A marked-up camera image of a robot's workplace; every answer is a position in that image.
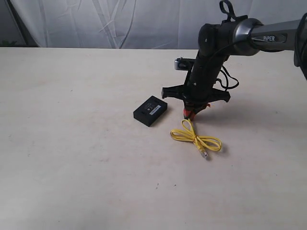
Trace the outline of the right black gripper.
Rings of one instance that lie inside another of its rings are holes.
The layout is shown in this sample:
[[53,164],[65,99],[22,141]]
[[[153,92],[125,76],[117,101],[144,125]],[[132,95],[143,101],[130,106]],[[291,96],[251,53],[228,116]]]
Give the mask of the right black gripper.
[[231,96],[229,92],[212,88],[207,92],[193,93],[189,87],[178,85],[172,87],[163,87],[161,91],[162,98],[176,98],[184,102],[183,116],[185,119],[193,119],[196,114],[211,107],[211,102],[225,101],[229,102]]

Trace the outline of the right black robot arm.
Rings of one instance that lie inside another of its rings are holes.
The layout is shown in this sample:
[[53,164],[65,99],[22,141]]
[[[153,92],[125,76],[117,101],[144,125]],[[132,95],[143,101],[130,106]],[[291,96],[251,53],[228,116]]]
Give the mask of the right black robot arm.
[[184,84],[162,89],[163,98],[177,98],[184,103],[184,118],[193,119],[209,103],[228,102],[231,87],[213,86],[218,74],[230,75],[223,64],[230,56],[253,56],[259,51],[294,52],[294,65],[307,73],[307,16],[300,20],[264,25],[246,15],[228,18],[221,24],[205,24],[198,35],[198,52],[195,59],[177,58],[176,70],[186,70]]

